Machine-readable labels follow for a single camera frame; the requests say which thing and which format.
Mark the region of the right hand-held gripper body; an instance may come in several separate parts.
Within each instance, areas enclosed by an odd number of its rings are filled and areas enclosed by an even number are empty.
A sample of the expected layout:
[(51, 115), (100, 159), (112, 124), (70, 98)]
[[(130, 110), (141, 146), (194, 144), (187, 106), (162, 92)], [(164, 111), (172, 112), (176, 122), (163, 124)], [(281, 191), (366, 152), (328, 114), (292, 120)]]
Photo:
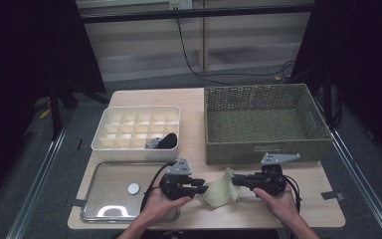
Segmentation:
[(261, 160), (261, 172), (256, 173), (254, 188), (261, 188), (271, 196), (278, 196), (285, 191), (286, 178), (282, 164), (300, 159), (300, 154), (266, 153)]

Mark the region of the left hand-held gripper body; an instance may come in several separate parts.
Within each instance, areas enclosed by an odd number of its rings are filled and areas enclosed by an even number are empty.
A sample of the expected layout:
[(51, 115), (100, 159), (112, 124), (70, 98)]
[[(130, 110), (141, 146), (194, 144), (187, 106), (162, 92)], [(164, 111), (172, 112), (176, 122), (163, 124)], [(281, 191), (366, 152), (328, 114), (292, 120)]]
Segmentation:
[(193, 189), (188, 187), (192, 181), (191, 174), (187, 159), (177, 160), (167, 169), (159, 182), (162, 193), (170, 200), (185, 196), (193, 197)]

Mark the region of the green woven basket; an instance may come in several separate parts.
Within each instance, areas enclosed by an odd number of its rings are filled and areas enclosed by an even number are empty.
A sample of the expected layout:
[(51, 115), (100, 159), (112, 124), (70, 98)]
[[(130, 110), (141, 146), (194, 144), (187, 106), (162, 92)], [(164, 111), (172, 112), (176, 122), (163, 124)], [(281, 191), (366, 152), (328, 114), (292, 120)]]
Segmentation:
[(258, 163), (265, 154), (319, 161), (333, 139), (304, 84), (204, 90), (207, 164)]

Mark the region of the black sock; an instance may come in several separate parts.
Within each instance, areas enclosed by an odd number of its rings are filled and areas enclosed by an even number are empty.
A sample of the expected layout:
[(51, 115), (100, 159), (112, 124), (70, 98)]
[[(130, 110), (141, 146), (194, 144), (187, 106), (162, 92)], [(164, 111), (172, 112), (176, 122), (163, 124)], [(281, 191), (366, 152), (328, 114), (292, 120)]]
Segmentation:
[(178, 137), (175, 133), (169, 133), (166, 137), (164, 137), (159, 144), (158, 148), (161, 149), (171, 149), (174, 148), (178, 143)]

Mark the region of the grey sock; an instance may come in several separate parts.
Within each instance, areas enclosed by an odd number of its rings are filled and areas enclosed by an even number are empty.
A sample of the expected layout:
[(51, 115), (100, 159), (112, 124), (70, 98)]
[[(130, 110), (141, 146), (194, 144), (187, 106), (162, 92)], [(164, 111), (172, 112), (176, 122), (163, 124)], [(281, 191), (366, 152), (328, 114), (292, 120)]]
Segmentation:
[(145, 144), (145, 148), (146, 149), (156, 148), (160, 142), (161, 142), (161, 138), (156, 137), (156, 138), (152, 139), (150, 142), (147, 142)]

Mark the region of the clear plastic lid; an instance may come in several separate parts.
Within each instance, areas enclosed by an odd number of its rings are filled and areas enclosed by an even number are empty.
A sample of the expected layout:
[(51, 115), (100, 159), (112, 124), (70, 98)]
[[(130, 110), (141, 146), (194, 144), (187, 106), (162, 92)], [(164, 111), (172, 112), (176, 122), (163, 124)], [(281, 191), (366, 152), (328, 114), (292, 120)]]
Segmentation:
[[(96, 168), (85, 198), (81, 218), (86, 223), (132, 222), (140, 213), (145, 191), (156, 172), (164, 165), (156, 163), (103, 162)], [(140, 186), (130, 195), (131, 183)]]

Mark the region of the white divided storage box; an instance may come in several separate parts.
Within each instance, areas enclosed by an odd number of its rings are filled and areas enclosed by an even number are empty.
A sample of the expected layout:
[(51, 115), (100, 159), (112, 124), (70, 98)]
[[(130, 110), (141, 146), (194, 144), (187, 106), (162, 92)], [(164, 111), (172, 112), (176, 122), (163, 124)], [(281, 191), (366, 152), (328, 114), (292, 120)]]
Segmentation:
[[(168, 161), (179, 153), (181, 110), (177, 106), (109, 107), (103, 111), (92, 150), (103, 161)], [(175, 133), (174, 148), (146, 149), (156, 137)]]

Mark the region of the person's left hand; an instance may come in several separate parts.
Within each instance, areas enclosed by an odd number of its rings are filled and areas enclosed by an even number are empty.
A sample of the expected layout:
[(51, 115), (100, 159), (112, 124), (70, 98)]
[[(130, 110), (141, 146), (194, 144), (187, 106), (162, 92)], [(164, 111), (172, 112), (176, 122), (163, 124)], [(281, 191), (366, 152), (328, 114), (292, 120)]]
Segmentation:
[(161, 220), (172, 209), (181, 207), (190, 201), (189, 196), (171, 200), (162, 193), (159, 187), (153, 187), (138, 219), (142, 225), (149, 227)]

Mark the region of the person's right hand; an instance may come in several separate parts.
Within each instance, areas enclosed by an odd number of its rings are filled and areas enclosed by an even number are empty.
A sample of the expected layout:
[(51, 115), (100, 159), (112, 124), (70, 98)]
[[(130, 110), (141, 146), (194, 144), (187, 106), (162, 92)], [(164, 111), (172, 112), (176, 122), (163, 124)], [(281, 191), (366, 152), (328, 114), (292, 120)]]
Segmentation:
[(292, 191), (287, 185), (285, 191), (279, 196), (271, 196), (261, 188), (255, 188), (257, 197), (266, 202), (267, 207), (277, 217), (283, 226), (294, 228), (299, 220), (299, 214), (293, 199)]

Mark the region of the black metal stand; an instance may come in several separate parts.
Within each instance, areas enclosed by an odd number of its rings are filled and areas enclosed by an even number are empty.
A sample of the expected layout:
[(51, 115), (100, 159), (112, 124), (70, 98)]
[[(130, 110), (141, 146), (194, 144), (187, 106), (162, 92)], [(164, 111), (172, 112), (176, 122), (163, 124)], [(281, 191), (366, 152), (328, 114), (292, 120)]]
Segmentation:
[(324, 115), (329, 128), (333, 128), (333, 119), (331, 112), (331, 79), (330, 74), (325, 72), (323, 82), (323, 109)]
[(62, 103), (66, 109), (74, 109), (78, 105), (73, 87), (70, 83), (54, 81), (50, 87), (50, 104), (53, 122), (52, 140), (56, 140), (62, 131), (62, 121), (59, 103)]

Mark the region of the black curtain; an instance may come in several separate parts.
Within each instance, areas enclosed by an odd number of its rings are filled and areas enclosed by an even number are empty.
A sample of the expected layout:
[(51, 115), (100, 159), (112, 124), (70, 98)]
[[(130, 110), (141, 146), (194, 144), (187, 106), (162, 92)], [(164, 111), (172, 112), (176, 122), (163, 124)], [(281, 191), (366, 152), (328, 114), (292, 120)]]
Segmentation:
[(382, 142), (382, 0), (313, 0), (291, 77), (330, 79)]
[(12, 166), (38, 99), (103, 93), (76, 0), (0, 0), (0, 181)]

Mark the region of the black horizontal bar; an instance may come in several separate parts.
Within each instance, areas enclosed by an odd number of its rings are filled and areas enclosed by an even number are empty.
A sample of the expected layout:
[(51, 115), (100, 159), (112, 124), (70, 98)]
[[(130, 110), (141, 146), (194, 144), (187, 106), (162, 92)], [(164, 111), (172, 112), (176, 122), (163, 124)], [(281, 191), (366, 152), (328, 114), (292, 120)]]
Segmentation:
[(193, 10), (167, 10), (152, 11), (127, 14), (94, 14), (83, 15), (79, 21), (84, 24), (111, 23), (111, 22), (133, 22), (133, 21), (153, 21), (182, 18), (201, 17), (225, 17), (225, 16), (246, 16), (246, 15), (267, 15), (267, 14), (287, 14), (311, 12), (315, 8), (314, 4), (298, 5), (274, 5), (240, 8), (210, 8)]

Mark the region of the metal floor rail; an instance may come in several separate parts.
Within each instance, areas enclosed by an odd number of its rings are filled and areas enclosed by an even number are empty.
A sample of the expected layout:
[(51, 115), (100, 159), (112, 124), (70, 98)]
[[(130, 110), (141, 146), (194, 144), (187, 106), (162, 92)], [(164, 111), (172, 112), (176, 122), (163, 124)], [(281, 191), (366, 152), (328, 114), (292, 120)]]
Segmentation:
[(329, 239), (382, 239), (382, 144), (342, 102), (333, 148), (321, 163), (344, 215), (338, 229), (321, 229)]
[(17, 213), (16, 218), (12, 223), (12, 226), (10, 227), (10, 230), (7, 233), (5, 239), (23, 239), (55, 159), (64, 142), (65, 136), (66, 130), (63, 128), (60, 133), (52, 140), (52, 143), (29, 190), (29, 193), (24, 200), (21, 209)]

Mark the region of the wall power outlet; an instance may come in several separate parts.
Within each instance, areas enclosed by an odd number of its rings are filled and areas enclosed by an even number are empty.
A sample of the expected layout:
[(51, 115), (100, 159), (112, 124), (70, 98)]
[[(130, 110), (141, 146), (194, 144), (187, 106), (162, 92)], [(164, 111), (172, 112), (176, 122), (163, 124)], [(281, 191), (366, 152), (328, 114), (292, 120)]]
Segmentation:
[(171, 10), (191, 10), (193, 8), (192, 0), (169, 0)]

